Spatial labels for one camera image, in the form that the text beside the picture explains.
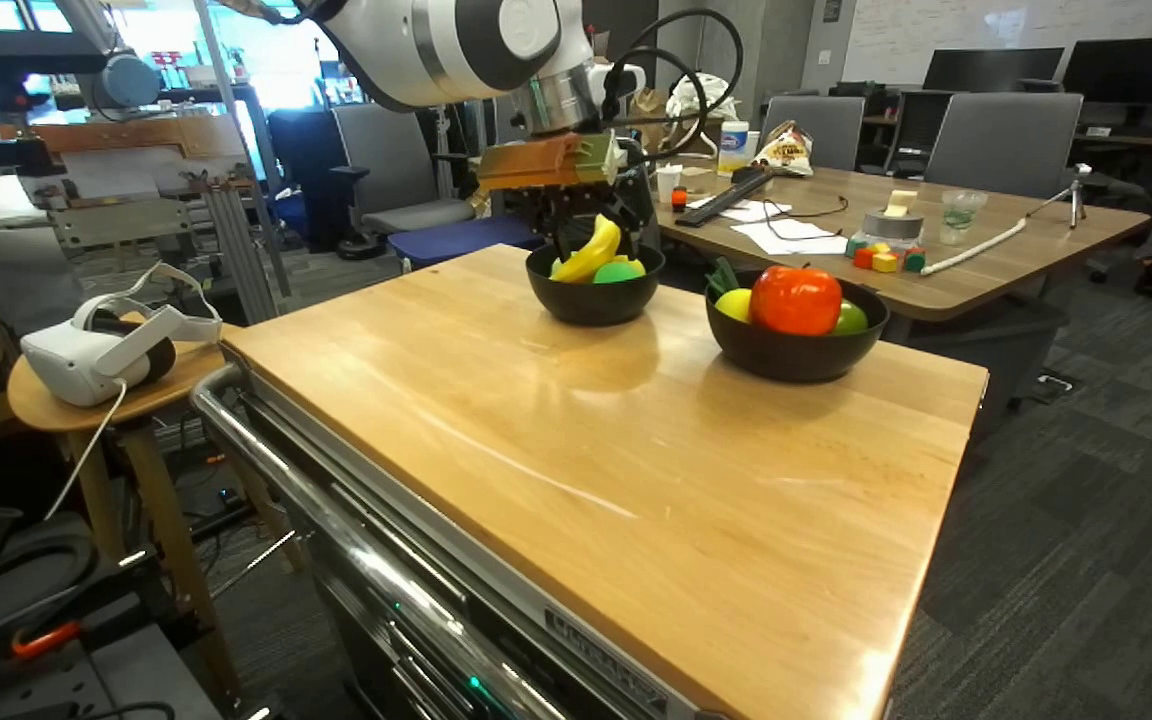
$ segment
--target black bowl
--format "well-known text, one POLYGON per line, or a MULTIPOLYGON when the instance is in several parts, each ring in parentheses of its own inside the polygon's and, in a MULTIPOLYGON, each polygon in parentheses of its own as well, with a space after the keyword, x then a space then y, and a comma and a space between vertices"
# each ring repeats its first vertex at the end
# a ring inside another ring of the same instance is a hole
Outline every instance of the black bowl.
POLYGON ((551 273, 551 245, 541 245, 526 254, 526 281, 536 299, 563 323, 622 323, 637 321, 648 299, 656 297, 656 274, 663 266, 663 254, 656 248, 641 248, 641 260, 648 274, 627 283, 555 283, 551 273))
POLYGON ((826 382, 851 371, 851 365, 883 334, 883 323, 893 315, 870 287, 846 281, 839 283, 845 297, 868 315, 865 334, 785 334, 754 323, 740 323, 713 309, 714 302, 713 291, 705 291, 705 315, 728 365, 785 382, 826 382))

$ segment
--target floor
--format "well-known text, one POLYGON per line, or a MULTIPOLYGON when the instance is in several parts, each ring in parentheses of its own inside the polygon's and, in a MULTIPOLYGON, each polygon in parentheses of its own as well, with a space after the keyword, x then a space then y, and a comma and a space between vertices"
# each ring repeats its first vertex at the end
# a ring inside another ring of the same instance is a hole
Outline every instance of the floor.
MULTIPOLYGON (((288 266, 290 302, 397 273, 390 260, 323 251, 290 251, 288 266)), ((893 720, 1152 714, 1152 299, 1127 281, 1064 283, 1072 323, 1048 365, 1077 391, 1019 404, 972 448, 893 682, 893 720)), ((200 553, 224 581, 254 554, 254 534, 236 527, 200 553)), ((305 577, 254 567, 221 599, 221 618, 252 698, 351 714, 305 577)))

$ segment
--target yellow banana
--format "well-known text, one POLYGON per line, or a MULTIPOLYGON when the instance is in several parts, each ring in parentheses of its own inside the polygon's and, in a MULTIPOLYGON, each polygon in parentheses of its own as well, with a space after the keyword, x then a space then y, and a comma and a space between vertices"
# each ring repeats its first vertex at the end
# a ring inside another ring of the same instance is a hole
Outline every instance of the yellow banana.
POLYGON ((604 210, 593 221, 593 235, 559 260, 548 281, 555 283, 586 283, 597 266, 604 266, 620 251, 620 225, 604 210))

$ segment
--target vr headset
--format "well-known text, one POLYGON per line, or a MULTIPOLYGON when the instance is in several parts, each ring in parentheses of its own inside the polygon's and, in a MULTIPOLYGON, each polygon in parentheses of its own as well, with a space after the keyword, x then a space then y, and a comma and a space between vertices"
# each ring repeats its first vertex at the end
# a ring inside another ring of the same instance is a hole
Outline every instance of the vr headset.
POLYGON ((135 387, 166 375, 177 365, 173 340, 215 343, 221 312, 188 273, 153 264, 128 291, 93 297, 73 321, 26 330, 18 352, 57 398, 93 407, 112 398, 120 382, 135 387), (140 302, 135 291, 154 274, 183 281, 208 315, 140 302))

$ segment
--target wooden stool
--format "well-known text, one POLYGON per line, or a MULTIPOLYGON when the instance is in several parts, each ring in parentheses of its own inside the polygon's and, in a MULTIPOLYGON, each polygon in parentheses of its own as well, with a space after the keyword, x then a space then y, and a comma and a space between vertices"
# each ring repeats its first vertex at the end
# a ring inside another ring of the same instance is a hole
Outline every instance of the wooden stool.
MULTIPOLYGON (((173 488, 173 473, 166 473, 166 463, 154 448, 153 425, 146 425, 153 411, 188 398, 188 391, 208 371, 215 371, 221 365, 224 365, 224 354, 211 343, 208 349, 202 343, 177 343, 173 371, 161 375, 154 382, 131 387, 128 398, 120 404, 120 411, 106 421, 106 428, 115 428, 115 444, 125 448, 125 454, 131 463, 135 494, 144 503, 144 519, 146 519, 154 553, 164 560, 164 577, 173 581, 177 605, 183 610, 190 610, 202 628, 202 636, 200 636, 202 682, 224 704, 238 692, 236 665, 233 665, 229 642, 221 636, 208 581, 202 581, 196 553, 190 553, 190 527, 188 527, 179 500, 177 500, 177 488, 173 488)), ((11 404, 18 425, 57 435, 67 459, 78 459, 100 415, 106 411, 106 404, 73 407, 65 398, 57 398, 22 354, 11 365, 8 404, 11 404)), ((243 463, 236 463, 236 473, 243 481, 243 492, 252 500, 260 532, 280 532, 283 519, 275 514, 264 481, 243 473, 243 463)), ((106 463, 100 451, 87 454, 76 484, 85 492, 87 522, 93 522, 93 538, 96 538, 100 554, 120 560, 128 553, 125 549, 125 519, 120 519, 120 509, 112 500, 106 463)))

